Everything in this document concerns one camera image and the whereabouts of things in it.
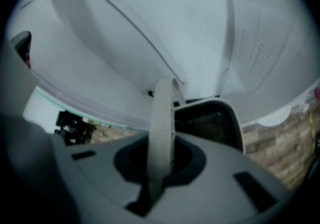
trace white appliance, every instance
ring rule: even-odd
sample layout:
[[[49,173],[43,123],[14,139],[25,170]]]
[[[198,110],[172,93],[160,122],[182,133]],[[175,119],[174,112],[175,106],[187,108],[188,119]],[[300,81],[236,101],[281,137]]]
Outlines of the white appliance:
[[[289,104],[320,76],[302,0],[20,0],[8,37],[32,33],[42,88],[111,123],[148,129],[158,80],[220,95],[240,123]]]

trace wooden surface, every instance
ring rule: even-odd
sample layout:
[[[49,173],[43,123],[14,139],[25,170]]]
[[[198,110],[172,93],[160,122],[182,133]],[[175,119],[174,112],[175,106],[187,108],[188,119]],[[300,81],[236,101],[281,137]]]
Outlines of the wooden surface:
[[[275,175],[289,189],[301,184],[314,157],[313,132],[320,130],[320,106],[302,113],[292,109],[289,118],[274,127],[244,128],[246,155]]]

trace white plastic surface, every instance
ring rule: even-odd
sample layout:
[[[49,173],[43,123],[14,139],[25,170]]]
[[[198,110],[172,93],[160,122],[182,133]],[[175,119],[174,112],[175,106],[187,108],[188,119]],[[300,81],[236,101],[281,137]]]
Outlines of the white plastic surface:
[[[187,83],[181,90],[186,99],[215,94],[224,46],[232,43],[225,41],[227,0],[110,1],[145,33],[168,63],[176,63],[185,73]]]
[[[161,58],[139,28],[108,0],[52,0],[60,18],[78,40],[140,91],[154,90],[157,81],[184,75]]]
[[[41,86],[87,114],[147,129],[152,98],[84,47],[48,2],[33,0],[8,25],[12,36],[31,31],[31,68]]]
[[[320,46],[302,0],[233,3],[235,45],[221,97],[244,124],[288,104],[320,77]]]
[[[276,200],[289,194],[276,178],[238,150],[188,134],[177,135],[203,150],[205,168],[190,184],[167,187],[148,213],[148,220],[179,224],[248,220],[258,211],[234,178],[243,171],[250,173]]]
[[[283,107],[263,118],[258,119],[256,122],[260,125],[271,127],[283,123],[290,115],[291,107]]]
[[[148,187],[152,204],[162,193],[162,183],[172,171],[175,144],[173,92],[181,105],[184,97],[174,78],[162,79],[155,88],[147,152]]]

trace rectangular slot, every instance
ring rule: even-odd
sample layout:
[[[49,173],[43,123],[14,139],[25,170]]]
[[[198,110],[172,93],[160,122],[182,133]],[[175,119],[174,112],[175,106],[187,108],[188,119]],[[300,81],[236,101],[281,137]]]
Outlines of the rectangular slot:
[[[237,173],[234,177],[259,212],[277,202],[249,173]]]
[[[79,159],[86,158],[86,157],[89,157],[89,156],[93,156],[95,154],[96,153],[93,152],[93,151],[86,151],[86,152],[82,152],[82,153],[72,154],[71,157],[73,158],[73,160],[77,161]]]

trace plastic handle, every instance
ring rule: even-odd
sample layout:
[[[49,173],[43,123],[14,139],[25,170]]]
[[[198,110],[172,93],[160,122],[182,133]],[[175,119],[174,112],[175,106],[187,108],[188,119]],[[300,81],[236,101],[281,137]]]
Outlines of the plastic handle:
[[[147,176],[152,204],[162,193],[163,179],[172,172],[176,135],[173,92],[180,105],[186,103],[175,78],[158,81],[152,106],[147,152]]]

